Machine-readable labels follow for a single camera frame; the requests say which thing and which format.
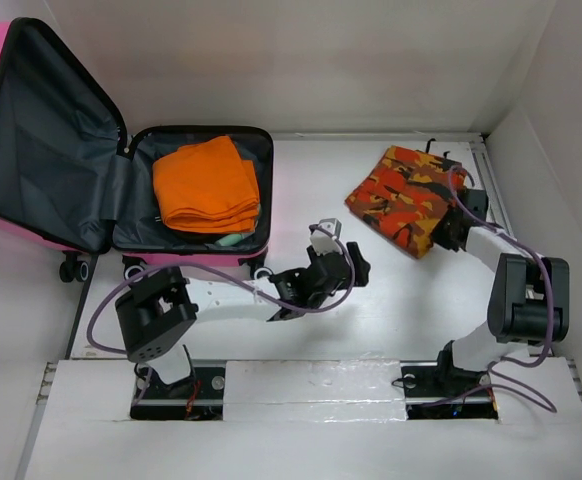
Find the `suitcase lid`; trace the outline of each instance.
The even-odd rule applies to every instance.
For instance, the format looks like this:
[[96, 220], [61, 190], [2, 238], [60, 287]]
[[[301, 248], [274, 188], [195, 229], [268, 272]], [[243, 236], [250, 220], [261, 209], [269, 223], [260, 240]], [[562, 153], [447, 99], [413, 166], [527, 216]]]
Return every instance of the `suitcase lid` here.
[[0, 40], [0, 218], [104, 253], [114, 225], [102, 215], [107, 179], [127, 144], [122, 115], [41, 20], [17, 19]]

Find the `folded camouflage garment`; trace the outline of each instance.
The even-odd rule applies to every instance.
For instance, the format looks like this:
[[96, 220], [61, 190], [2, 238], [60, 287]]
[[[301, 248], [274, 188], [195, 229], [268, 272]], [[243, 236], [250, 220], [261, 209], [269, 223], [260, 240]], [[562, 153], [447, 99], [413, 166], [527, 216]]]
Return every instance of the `folded camouflage garment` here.
[[[452, 160], [390, 147], [371, 174], [347, 197], [351, 212], [398, 247], [422, 258], [433, 246], [431, 232], [454, 203], [447, 173]], [[466, 174], [453, 173], [461, 190]]]

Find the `pink suitcase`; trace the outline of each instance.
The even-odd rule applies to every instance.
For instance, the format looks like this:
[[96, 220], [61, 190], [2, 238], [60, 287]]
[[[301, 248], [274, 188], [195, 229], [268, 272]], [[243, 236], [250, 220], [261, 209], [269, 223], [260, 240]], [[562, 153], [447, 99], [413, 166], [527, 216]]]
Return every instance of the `pink suitcase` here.
[[[255, 233], [230, 247], [165, 227], [151, 179], [158, 158], [218, 135], [253, 160], [260, 187]], [[266, 255], [272, 181], [273, 141], [264, 130], [158, 126], [131, 137], [113, 101], [48, 25], [0, 24], [0, 228], [64, 252], [63, 281], [86, 280], [79, 256], [110, 248], [123, 253], [126, 276], [142, 262], [183, 255], [253, 272]]]

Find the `white table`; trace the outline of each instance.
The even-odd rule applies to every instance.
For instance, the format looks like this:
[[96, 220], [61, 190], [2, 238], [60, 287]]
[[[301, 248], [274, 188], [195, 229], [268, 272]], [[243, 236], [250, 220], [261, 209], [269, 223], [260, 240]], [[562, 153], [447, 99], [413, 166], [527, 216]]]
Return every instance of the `white table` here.
[[[276, 140], [267, 265], [274, 270], [305, 265], [306, 226], [320, 218], [338, 217], [343, 239], [357, 241], [371, 263], [370, 283], [356, 289], [341, 308], [321, 315], [274, 324], [236, 320], [195, 325], [186, 335], [194, 358], [432, 360], [449, 340], [469, 333], [484, 320], [493, 274], [477, 259], [434, 248], [424, 259], [413, 260], [344, 206], [346, 195], [392, 143], [425, 147], [422, 139], [403, 136]], [[444, 151], [478, 173], [466, 141], [450, 138], [433, 143], [432, 152]], [[480, 173], [487, 187], [492, 186], [488, 175]], [[301, 190], [311, 194], [299, 196]], [[246, 270], [239, 273], [246, 278]], [[307, 414], [316, 406], [315, 399], [293, 396], [289, 402], [299, 406], [285, 409], [291, 412], [286, 419], [269, 405], [267, 414], [254, 420], [261, 405], [247, 402], [222, 422], [131, 421], [132, 365], [92, 349], [85, 339], [91, 312], [121, 277], [119, 255], [100, 259], [73, 344], [73, 360], [59, 365], [27, 480], [582, 479], [582, 404], [563, 359], [550, 359], [531, 371], [501, 368], [548, 394], [557, 403], [557, 415], [496, 393], [497, 422], [404, 421], [403, 396], [383, 383], [378, 388], [388, 395], [389, 422], [369, 421], [370, 417], [315, 421]], [[113, 307], [100, 319], [95, 336], [107, 345], [122, 345]], [[396, 362], [390, 364], [397, 370]], [[280, 367], [280, 375], [288, 375], [285, 368]], [[227, 375], [225, 398], [235, 381]], [[250, 381], [257, 384], [258, 379]], [[276, 394], [287, 393], [281, 388]]]

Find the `open suitcase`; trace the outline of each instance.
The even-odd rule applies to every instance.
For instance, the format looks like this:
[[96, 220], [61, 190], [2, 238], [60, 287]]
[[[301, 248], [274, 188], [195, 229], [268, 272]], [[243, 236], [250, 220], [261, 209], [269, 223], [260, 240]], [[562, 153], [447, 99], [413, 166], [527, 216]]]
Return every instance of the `open suitcase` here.
[[[165, 227], [152, 164], [187, 144], [229, 135], [254, 162], [255, 233], [232, 247], [188, 243]], [[0, 227], [65, 253], [63, 281], [88, 277], [81, 253], [123, 253], [125, 276], [142, 261], [178, 256], [207, 265], [264, 263], [271, 225], [273, 142], [238, 126], [157, 126], [131, 137], [113, 101], [44, 22], [0, 24]]]

